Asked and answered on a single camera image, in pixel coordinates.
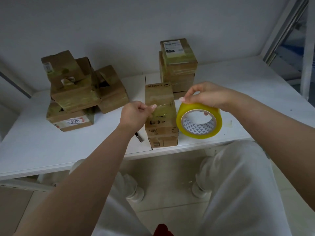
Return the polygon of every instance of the red object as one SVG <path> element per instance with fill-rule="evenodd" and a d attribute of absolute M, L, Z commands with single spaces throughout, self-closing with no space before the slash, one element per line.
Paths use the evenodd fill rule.
<path fill-rule="evenodd" d="M 174 236 L 165 224 L 159 224 L 154 231 L 153 236 Z"/>

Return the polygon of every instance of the pant leg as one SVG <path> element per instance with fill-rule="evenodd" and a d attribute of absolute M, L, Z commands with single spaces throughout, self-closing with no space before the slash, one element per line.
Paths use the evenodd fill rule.
<path fill-rule="evenodd" d="M 75 163 L 70 172 L 82 162 Z M 92 236 L 152 236 L 126 200 L 136 187 L 134 178 L 117 173 Z"/>
<path fill-rule="evenodd" d="M 270 160 L 256 143 L 227 145 L 196 181 L 212 191 L 198 235 L 291 235 Z"/>

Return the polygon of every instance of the stacked cardboard box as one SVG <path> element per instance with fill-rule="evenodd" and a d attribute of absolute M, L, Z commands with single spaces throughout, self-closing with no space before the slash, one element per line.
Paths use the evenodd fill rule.
<path fill-rule="evenodd" d="M 157 107 L 145 123 L 151 147 L 170 147 L 178 144 L 176 108 L 170 83 L 146 85 L 146 105 Z"/>
<path fill-rule="evenodd" d="M 46 119 L 62 131 L 92 125 L 94 106 L 107 113 L 128 102 L 126 90 L 111 65 L 95 72 L 87 57 L 74 59 L 70 51 L 41 60 L 51 82 L 52 102 Z"/>
<path fill-rule="evenodd" d="M 174 99 L 183 97 L 193 85 L 198 62 L 186 39 L 161 41 L 159 52 L 162 82 L 170 82 Z"/>

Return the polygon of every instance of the white table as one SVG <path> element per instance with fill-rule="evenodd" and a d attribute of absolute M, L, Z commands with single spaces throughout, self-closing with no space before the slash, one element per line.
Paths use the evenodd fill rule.
<path fill-rule="evenodd" d="M 315 108 L 274 73 L 260 57 L 237 59 L 198 67 L 195 83 L 212 81 L 250 95 L 262 103 L 315 127 Z M 130 100 L 145 101 L 145 84 L 160 82 L 159 73 L 122 79 Z M 49 123 L 46 111 L 49 91 L 36 93 L 0 145 L 0 180 L 68 170 L 79 159 L 86 158 L 118 125 L 121 108 L 105 115 L 98 113 L 93 126 L 62 132 Z M 178 110 L 180 102 L 175 101 Z M 221 111 L 223 127 L 212 138 L 194 139 L 179 133 L 174 147 L 151 148 L 134 136 L 125 157 L 145 158 L 190 151 L 239 139 L 252 139 L 229 113 Z"/>

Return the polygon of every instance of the forearm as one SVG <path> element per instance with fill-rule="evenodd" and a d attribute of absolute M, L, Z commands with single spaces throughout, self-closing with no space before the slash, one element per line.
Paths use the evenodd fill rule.
<path fill-rule="evenodd" d="M 117 127 L 15 235 L 91 235 L 131 137 Z"/>
<path fill-rule="evenodd" d="M 241 94 L 230 112 L 315 209 L 315 129 Z"/>

